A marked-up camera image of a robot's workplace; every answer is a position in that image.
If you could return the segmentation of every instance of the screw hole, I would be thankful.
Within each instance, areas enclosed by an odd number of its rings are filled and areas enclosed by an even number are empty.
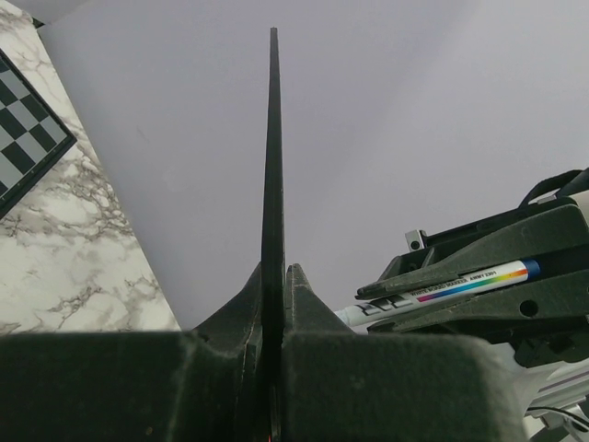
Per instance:
[[[538,312],[536,301],[528,299],[527,301],[522,302],[519,306],[519,311],[522,315],[528,318],[534,318]]]

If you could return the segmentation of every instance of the white marble countertop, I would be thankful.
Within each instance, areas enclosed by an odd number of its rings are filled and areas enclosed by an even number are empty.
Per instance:
[[[31,18],[4,1],[0,48],[78,139],[0,220],[0,334],[177,330]]]

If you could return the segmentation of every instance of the blue marker end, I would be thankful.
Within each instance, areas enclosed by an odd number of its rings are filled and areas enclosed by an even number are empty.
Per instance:
[[[522,260],[527,269],[527,277],[534,278],[540,274],[540,264],[534,260]]]

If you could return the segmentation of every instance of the checkerboard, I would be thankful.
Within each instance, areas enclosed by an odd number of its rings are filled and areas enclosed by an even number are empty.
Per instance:
[[[27,79],[0,51],[0,218],[75,141]]]

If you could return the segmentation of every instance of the marker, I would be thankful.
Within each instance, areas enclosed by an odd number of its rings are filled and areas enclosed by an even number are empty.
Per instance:
[[[347,326],[357,327],[425,306],[431,306],[432,304],[523,283],[539,274],[540,266],[535,260],[508,262],[489,269],[465,274],[447,283],[349,306],[336,311],[335,314]]]

